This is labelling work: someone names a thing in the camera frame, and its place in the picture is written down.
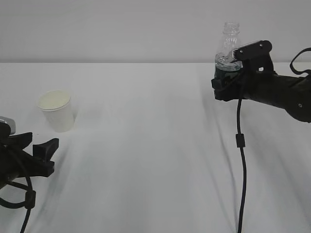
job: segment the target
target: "cable ferrite bead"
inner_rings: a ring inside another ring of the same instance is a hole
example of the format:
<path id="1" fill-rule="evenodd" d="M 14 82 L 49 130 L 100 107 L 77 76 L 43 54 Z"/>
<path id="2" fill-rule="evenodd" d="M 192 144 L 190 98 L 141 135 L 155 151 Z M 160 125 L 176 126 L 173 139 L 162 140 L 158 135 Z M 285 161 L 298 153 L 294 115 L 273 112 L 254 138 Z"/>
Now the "cable ferrite bead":
<path id="1" fill-rule="evenodd" d="M 244 148 L 245 147 L 245 137 L 242 133 L 237 133 L 235 135 L 235 139 L 237 141 L 237 147 L 238 148 Z"/>

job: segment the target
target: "white tablecloth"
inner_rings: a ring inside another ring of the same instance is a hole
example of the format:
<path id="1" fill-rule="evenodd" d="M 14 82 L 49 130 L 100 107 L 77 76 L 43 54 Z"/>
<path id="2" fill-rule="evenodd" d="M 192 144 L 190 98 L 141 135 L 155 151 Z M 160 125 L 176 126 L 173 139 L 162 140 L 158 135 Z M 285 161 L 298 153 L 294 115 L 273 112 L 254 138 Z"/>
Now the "white tablecloth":
<path id="1" fill-rule="evenodd" d="M 275 70 L 291 75 L 288 64 Z M 26 232 L 234 233 L 237 101 L 214 99 L 213 75 L 213 64 L 0 64 L 0 115 L 36 144 L 60 139 L 55 173 L 33 178 Z M 67 133 L 54 133 L 35 106 L 53 89 L 72 94 Z M 309 233 L 311 125 L 245 100 L 242 132 L 244 232 Z M 5 187 L 0 196 L 19 202 L 24 192 Z M 25 212 L 1 207 L 0 232 L 19 232 Z"/>

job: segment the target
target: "black cable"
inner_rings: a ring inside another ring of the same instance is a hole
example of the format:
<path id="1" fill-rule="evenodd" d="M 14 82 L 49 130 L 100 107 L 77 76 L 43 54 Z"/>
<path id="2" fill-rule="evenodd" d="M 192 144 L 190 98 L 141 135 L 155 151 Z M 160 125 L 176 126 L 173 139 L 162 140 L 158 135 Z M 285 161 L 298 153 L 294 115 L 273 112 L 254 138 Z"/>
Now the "black cable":
<path id="1" fill-rule="evenodd" d="M 15 149 L 14 147 L 12 147 L 12 149 L 14 150 L 14 152 L 18 153 L 17 149 Z M 8 150 L 8 152 L 11 154 L 13 159 L 18 163 L 19 167 L 21 168 L 22 172 L 24 173 L 23 175 L 26 178 L 26 182 L 27 182 L 27 186 L 28 186 L 27 191 L 29 191 L 29 192 L 33 191 L 32 182 L 31 182 L 30 176 L 29 176 L 25 166 L 23 165 L 21 160 L 14 154 L 14 152 L 10 152 L 10 150 Z M 29 217 L 30 217 L 30 212 L 31 212 L 31 208 L 28 208 L 27 212 L 26 212 L 26 216 L 25 216 L 24 222 L 23 222 L 23 225 L 22 225 L 22 227 L 20 229 L 20 233 L 24 233 L 25 232 L 25 229 L 26 229 Z"/>
<path id="2" fill-rule="evenodd" d="M 24 222 L 23 222 L 23 226 L 20 229 L 20 233 L 24 233 L 25 232 L 25 229 L 26 229 L 26 226 L 27 226 L 27 223 L 28 223 L 28 220 L 29 220 L 30 212 L 31 212 L 31 209 L 27 209 L 26 216 L 25 216 L 25 219 L 24 219 Z"/>
<path id="3" fill-rule="evenodd" d="M 237 108 L 237 128 L 238 128 L 238 134 L 239 140 L 237 138 L 237 144 L 241 151 L 241 158 L 242 158 L 242 165 L 243 165 L 243 188 L 242 188 L 242 198 L 241 198 L 241 206 L 240 206 L 240 213 L 239 213 L 239 224 L 238 224 L 238 233 L 242 233 L 242 223 L 243 223 L 243 214 L 244 214 L 244 206 L 245 206 L 245 197 L 246 197 L 246 161 L 245 161 L 245 154 L 244 154 L 244 147 L 245 147 L 245 139 L 244 134 L 241 133 L 241 121 L 240 121 L 240 115 L 241 115 L 241 104 L 243 99 L 243 93 L 244 93 L 244 86 L 243 84 L 239 96 L 239 102 L 238 102 L 238 108 Z"/>

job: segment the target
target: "white paper cup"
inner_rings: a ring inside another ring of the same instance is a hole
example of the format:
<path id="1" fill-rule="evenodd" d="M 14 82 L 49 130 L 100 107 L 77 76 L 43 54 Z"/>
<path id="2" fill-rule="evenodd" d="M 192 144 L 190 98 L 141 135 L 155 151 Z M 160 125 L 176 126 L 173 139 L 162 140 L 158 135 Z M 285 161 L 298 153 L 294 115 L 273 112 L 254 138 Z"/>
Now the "white paper cup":
<path id="1" fill-rule="evenodd" d="M 39 98 L 37 106 L 56 132 L 66 132 L 73 127 L 74 118 L 70 105 L 70 94 L 66 91 L 47 92 Z"/>

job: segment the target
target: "white wall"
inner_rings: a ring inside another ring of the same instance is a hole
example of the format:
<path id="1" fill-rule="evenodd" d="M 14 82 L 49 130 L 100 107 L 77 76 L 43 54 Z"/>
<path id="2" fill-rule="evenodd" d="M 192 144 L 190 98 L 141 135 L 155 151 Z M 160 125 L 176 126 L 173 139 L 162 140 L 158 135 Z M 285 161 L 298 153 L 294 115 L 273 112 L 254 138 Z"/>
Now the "white wall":
<path id="1" fill-rule="evenodd" d="M 227 20 L 289 61 L 311 47 L 310 11 L 311 0 L 0 0 L 0 62 L 212 62 Z"/>

